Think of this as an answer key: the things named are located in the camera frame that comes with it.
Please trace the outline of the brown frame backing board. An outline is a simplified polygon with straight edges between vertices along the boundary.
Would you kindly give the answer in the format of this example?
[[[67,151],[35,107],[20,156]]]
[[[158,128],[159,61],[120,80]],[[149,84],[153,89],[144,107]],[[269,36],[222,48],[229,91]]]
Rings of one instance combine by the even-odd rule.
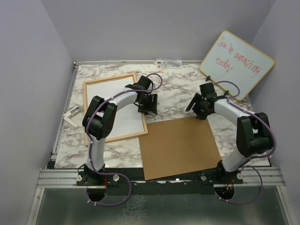
[[[187,117],[147,127],[139,137],[146,180],[215,168],[221,160],[208,120]]]

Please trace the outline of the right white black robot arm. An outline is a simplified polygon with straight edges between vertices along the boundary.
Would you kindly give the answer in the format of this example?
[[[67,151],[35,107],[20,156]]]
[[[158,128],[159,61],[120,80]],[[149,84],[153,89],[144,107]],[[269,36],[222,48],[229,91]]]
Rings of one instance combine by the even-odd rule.
[[[200,85],[200,93],[193,96],[186,108],[187,112],[190,110],[200,120],[214,113],[221,115],[237,128],[236,148],[216,167],[215,177],[220,183],[228,182],[232,173],[241,170],[251,159],[266,158],[275,151],[276,138],[267,114],[244,110],[229,97],[219,96],[211,82]]]

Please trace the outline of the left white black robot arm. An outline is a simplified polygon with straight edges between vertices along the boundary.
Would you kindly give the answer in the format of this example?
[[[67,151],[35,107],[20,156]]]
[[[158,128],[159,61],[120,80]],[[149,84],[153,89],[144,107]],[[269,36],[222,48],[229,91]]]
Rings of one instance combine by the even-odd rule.
[[[156,87],[149,78],[151,75],[141,76],[138,82],[126,85],[121,91],[108,98],[95,96],[82,120],[85,133],[89,139],[88,159],[86,170],[90,170],[87,179],[93,185],[98,185],[104,178],[104,149],[106,137],[111,133],[118,111],[134,104],[137,111],[144,115],[157,115],[158,95],[152,92],[159,89],[162,81]]]

